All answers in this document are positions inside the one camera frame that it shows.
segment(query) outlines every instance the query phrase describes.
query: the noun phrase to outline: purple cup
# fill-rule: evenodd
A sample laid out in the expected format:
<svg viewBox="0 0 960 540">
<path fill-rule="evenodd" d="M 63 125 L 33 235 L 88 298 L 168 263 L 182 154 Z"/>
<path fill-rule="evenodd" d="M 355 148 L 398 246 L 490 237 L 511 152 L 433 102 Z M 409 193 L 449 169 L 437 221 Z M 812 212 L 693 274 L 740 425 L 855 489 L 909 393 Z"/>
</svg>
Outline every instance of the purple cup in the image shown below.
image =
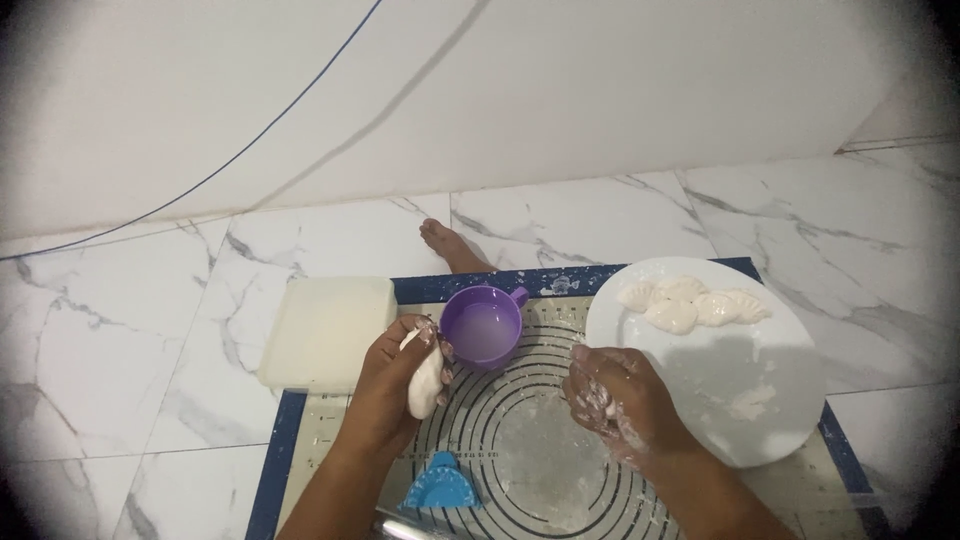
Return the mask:
<svg viewBox="0 0 960 540">
<path fill-rule="evenodd" d="M 440 332 L 453 345 L 453 359 L 473 371 L 497 369 L 514 357 L 523 332 L 520 308 L 530 294 L 490 285 L 461 289 L 440 314 Z"/>
</svg>

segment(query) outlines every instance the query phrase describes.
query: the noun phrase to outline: dumpling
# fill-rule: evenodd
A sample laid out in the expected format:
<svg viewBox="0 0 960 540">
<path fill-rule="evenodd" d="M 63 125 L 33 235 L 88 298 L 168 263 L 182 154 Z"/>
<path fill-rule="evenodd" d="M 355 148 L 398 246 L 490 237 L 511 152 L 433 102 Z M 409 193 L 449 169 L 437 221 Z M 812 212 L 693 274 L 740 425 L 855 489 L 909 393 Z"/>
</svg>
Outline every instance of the dumpling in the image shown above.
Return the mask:
<svg viewBox="0 0 960 540">
<path fill-rule="evenodd" d="M 701 294 L 709 292 L 703 282 L 693 276 L 679 276 L 657 283 L 650 304 L 660 300 L 679 300 L 693 302 Z"/>
<path fill-rule="evenodd" d="M 676 335 L 687 335 L 697 324 L 697 308 L 682 300 L 661 300 L 643 314 L 655 328 Z"/>
<path fill-rule="evenodd" d="M 697 324 L 705 327 L 722 327 L 736 320 L 740 305 L 723 291 L 702 294 L 693 301 L 697 308 Z"/>
<path fill-rule="evenodd" d="M 735 322 L 741 325 L 756 324 L 770 316 L 770 311 L 760 300 L 744 289 L 726 289 L 719 291 L 736 302 Z"/>
<path fill-rule="evenodd" d="M 616 301 L 626 309 L 642 313 L 650 306 L 650 296 L 654 287 L 652 282 L 631 283 L 616 293 Z"/>
</svg>

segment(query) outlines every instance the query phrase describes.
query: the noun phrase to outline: person's hand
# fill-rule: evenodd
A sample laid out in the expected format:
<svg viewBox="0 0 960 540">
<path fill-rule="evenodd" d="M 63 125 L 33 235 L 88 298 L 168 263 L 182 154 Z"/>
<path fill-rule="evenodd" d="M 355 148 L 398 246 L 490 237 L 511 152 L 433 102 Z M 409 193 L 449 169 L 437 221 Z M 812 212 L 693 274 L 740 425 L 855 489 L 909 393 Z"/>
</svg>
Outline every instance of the person's hand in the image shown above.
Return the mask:
<svg viewBox="0 0 960 540">
<path fill-rule="evenodd" d="M 420 329 L 403 350 L 400 342 L 413 329 Z M 344 415 L 335 447 L 348 454 L 388 465 L 413 440 L 420 420 L 407 410 L 407 387 L 417 368 L 439 339 L 437 326 L 428 317 L 401 315 L 367 350 L 353 399 Z M 442 349 L 448 345 L 442 341 Z M 453 380 L 445 366 L 441 372 L 444 386 Z M 437 397 L 446 405 L 448 388 Z"/>
<path fill-rule="evenodd" d="M 643 353 L 576 345 L 571 356 L 564 379 L 570 415 L 600 435 L 618 461 L 646 475 L 658 461 L 700 448 Z"/>
</svg>

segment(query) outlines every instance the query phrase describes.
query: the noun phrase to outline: white marble floor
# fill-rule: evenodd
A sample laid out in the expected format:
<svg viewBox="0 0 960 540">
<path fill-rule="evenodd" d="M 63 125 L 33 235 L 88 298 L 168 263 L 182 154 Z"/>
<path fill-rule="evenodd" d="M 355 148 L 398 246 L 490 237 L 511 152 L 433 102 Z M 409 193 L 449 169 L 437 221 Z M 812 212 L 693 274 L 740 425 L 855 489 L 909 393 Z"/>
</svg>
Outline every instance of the white marble floor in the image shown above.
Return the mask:
<svg viewBox="0 0 960 540">
<path fill-rule="evenodd" d="M 51 538 L 242 538 L 277 404 L 255 371 L 284 285 L 445 273 L 417 231 L 432 216 L 501 268 L 753 257 L 817 341 L 830 403 L 872 482 L 915 493 L 928 479 L 918 464 L 948 421 L 937 404 L 958 381 L 949 307 L 960 217 L 952 177 L 915 156 L 879 150 L 138 225 L 2 262 L 7 474 Z M 902 523 L 908 511 L 891 515 Z"/>
</svg>

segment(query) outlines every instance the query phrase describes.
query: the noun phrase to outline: white plate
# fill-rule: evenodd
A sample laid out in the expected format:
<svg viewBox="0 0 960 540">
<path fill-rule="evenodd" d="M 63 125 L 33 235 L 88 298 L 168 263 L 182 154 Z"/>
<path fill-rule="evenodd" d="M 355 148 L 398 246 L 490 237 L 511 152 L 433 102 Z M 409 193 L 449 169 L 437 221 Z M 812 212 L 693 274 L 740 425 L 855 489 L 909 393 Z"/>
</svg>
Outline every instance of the white plate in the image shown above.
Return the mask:
<svg viewBox="0 0 960 540">
<path fill-rule="evenodd" d="M 755 325 L 697 326 L 688 335 L 652 327 L 616 301 L 631 282 L 693 276 L 710 290 L 749 290 L 773 313 Z M 826 381 L 813 340 L 779 298 L 751 278 L 698 258 L 650 258 L 610 277 L 587 317 L 590 347 L 643 351 L 666 382 L 693 436 L 733 467 L 776 461 L 801 447 L 824 408 Z M 754 420 L 732 413 L 733 400 L 761 385 L 777 394 Z"/>
</svg>

